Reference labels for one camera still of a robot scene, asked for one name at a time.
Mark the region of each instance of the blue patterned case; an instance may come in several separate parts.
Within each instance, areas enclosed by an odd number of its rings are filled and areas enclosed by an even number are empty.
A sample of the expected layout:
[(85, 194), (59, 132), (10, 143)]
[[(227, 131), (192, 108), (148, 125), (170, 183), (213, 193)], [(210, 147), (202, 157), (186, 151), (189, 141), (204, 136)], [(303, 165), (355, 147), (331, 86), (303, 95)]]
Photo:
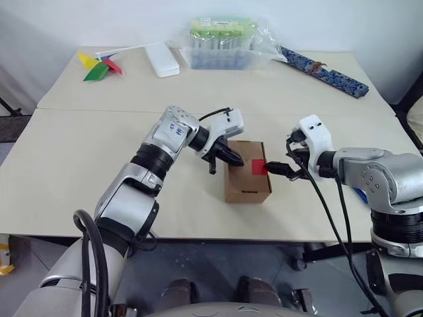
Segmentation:
[(359, 98), (367, 94), (369, 87), (355, 79), (348, 77), (338, 71), (327, 71), (322, 67), (326, 65), (320, 61), (313, 61), (305, 56), (302, 56), (294, 51), (291, 51), (283, 46), (276, 46), (278, 51), (286, 57), (288, 65), (303, 71), (304, 73), (313, 76), (314, 78), (324, 81), (326, 84), (333, 86), (350, 96)]

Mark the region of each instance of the white wall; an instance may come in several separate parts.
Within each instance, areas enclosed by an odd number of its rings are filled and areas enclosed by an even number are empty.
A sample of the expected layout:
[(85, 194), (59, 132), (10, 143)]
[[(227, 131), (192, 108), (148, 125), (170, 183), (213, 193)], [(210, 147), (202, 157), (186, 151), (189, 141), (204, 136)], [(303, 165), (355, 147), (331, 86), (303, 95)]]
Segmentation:
[(170, 40), (193, 17), (230, 14), (266, 18), (294, 50), (353, 51), (390, 103), (423, 69), (422, 0), (0, 0), (0, 70), (35, 107), (78, 46)]

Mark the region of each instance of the table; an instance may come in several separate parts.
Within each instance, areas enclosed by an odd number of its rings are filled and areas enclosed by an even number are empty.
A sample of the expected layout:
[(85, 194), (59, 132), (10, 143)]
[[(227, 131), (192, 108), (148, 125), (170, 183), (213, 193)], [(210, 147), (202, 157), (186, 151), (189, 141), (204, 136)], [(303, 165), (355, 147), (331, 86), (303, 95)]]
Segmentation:
[[(0, 167), (0, 232), (79, 236), (76, 209), (91, 214), (110, 182), (138, 149), (160, 113), (37, 109)], [(264, 141), (268, 160), (289, 162), (286, 134), (298, 115), (243, 114), (245, 132), (236, 139)], [(418, 153), (393, 116), (321, 115), (336, 148), (380, 147)], [(161, 238), (335, 241), (311, 185), (270, 176), (273, 194), (262, 205), (223, 202), (223, 163), (208, 174), (208, 163), (185, 149), (157, 197), (160, 212), (153, 232)], [(345, 237), (336, 186), (319, 183), (334, 221)], [(345, 190), (352, 234), (368, 242), (370, 211)]]
[[(106, 49), (82, 47), (79, 52), (95, 56), (94, 52)], [(179, 75), (158, 78), (144, 49), (136, 49), (112, 57), (124, 76), (108, 75), (90, 83), (83, 82), (88, 71), (75, 54), (38, 107), (161, 112), (165, 106), (175, 105), (192, 114), (231, 107), (243, 114), (395, 115), (351, 53), (303, 54), (367, 84), (369, 92), (355, 99), (277, 61), (252, 71), (201, 71), (190, 69), (179, 59)]]

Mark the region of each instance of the red label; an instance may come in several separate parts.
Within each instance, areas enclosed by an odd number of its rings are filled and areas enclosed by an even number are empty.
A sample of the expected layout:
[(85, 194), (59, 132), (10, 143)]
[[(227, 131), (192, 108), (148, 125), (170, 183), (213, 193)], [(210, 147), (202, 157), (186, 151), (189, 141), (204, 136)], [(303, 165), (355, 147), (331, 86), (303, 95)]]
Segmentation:
[(264, 168), (265, 160), (251, 160), (251, 171), (253, 175), (266, 175), (267, 170)]

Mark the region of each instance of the cardboard box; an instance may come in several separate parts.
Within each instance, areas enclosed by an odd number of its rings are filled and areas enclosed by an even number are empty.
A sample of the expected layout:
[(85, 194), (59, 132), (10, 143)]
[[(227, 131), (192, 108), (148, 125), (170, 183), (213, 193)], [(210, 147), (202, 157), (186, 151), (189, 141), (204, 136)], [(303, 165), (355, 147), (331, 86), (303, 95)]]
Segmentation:
[(263, 142), (228, 141), (244, 160), (244, 166), (225, 164), (225, 201), (227, 203), (262, 203), (272, 193)]

